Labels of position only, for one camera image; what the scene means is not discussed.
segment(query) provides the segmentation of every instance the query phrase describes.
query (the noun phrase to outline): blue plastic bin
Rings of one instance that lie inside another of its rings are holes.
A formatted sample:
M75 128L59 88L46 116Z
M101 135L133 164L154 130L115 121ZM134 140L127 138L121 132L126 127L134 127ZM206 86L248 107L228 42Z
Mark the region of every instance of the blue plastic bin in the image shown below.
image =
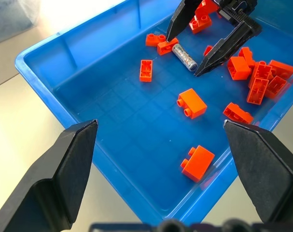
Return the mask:
M246 81L232 81L226 65L194 77L173 53L159 56L146 47L146 34L165 33L180 0L128 0L22 52L16 67L62 125L97 118L93 162L143 221L178 218L200 222L237 176L223 130L223 110L238 104L254 124L272 130L293 104L289 85L262 104L246 102ZM259 0L252 16L263 32L246 43L256 61L293 65L293 0ZM233 27L216 14L213 26L180 44L198 62ZM140 60L153 60L153 81L139 81ZM194 120L176 105L178 94L193 88L207 104ZM203 180L181 174L191 147L215 154Z

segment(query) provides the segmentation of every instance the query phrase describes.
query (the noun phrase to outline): floor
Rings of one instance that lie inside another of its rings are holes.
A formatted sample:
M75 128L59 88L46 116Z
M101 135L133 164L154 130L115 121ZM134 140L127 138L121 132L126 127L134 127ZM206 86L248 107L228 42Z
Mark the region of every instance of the floor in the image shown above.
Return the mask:
M61 11L64 2L67 8ZM90 3L92 1L80 0L81 9L77 11L74 2L43 1L36 27L0 43L0 208L29 166L54 143L64 129L18 74L14 68L14 59L32 44L108 7L98 4L95 7L94 3ZM117 2L120 0L109 3L114 5ZM274 134L293 152L293 107L275 128ZM216 203L204 222L219 225L236 217L249 223L260 221L239 178ZM80 212L71 231L87 231L93 222L139 221L92 165Z

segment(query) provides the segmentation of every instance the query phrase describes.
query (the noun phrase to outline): silver battery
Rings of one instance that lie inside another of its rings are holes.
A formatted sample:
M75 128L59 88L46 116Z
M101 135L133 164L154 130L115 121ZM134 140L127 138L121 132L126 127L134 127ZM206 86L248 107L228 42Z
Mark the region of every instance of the silver battery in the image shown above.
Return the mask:
M188 55L187 52L178 43L172 47L173 53L181 60L189 71L194 71L198 64Z

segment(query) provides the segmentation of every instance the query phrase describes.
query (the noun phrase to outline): grid pattern on bin floor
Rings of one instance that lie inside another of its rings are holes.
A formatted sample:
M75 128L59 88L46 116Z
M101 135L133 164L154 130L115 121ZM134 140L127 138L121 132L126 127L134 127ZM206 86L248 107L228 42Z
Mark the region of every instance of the grid pattern on bin floor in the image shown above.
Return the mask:
M215 154L214 161L227 149L223 111L230 102L253 115L256 123L274 105L267 99L261 106L246 103L247 83L232 81L226 64L194 77L174 54L161 57L156 48L146 47L146 34L164 33L168 23L134 38L55 89L80 121L98 119L97 146L162 215L171 212L195 185L181 174L180 163L189 149L201 145ZM187 28L178 39L200 62L207 45L214 45L232 29L215 16L209 29L193 35ZM269 36L273 31L264 25L262 34L246 46L257 61L275 59L293 65L293 41L278 31L279 38L273 41ZM139 81L141 59L153 60L151 83ZM176 104L178 94L189 88L208 106L194 120Z

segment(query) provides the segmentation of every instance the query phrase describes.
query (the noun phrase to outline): orange duplo block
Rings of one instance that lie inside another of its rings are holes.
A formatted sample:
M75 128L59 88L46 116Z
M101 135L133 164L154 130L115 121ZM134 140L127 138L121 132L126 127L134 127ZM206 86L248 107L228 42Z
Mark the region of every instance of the orange duplo block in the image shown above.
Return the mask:
M207 14L202 15L202 16L196 15L196 17L197 17L197 20L192 20L189 23L189 26L190 26L193 34L201 32L205 28L208 28L212 25L212 20Z
M264 61L256 62L253 72L251 74L251 79L249 81L248 87L251 88L253 81L255 78L270 80L272 79L272 67L269 65L266 65Z
M244 57L246 63L248 64L249 68L251 70L254 69L255 62L252 59L252 52L249 50L249 47L243 47L241 48L240 52L238 53L239 57Z
M177 105L182 107L185 115L191 119L204 114L207 109L206 104L192 88L179 94Z
M202 179L215 155L201 146L191 148L188 154L190 159L184 159L181 163L183 168L181 173L198 182Z
M172 47L175 45L175 44L178 44L179 43L179 40L177 38L174 38L173 40L171 40L171 42L161 42L157 45L157 52L159 55L164 55L166 53L169 53L172 51Z
M270 99L274 99L286 83L286 80L280 78L279 76L275 76L273 80L271 80L270 83L267 85L265 96Z
M231 57L228 61L228 70L234 81L247 80L251 74L244 57Z
M250 124L253 121L253 116L250 113L243 111L238 105L234 103L228 104L223 112L229 119L237 122L244 122Z
M151 82L152 71L153 71L153 61L147 60L147 59L141 60L140 81Z
M284 64L275 60L271 60L268 64L272 67L272 74L275 76L279 76L282 79L287 80L293 74L293 66Z
M200 5L195 10L195 15L207 15L207 14L208 14L208 12L207 12L207 9L206 9L205 0L202 0Z
M206 57L207 54L212 50L213 46L208 45L203 53L203 55Z
M263 100L268 82L269 80L266 79L255 78L249 91L247 102L260 105Z
M205 0L205 8L208 14L216 12L219 9L219 6L214 3L213 0Z
M145 45L146 46L157 47L157 45L160 42L164 42L164 41L166 41L166 36L165 35L148 34L146 36Z

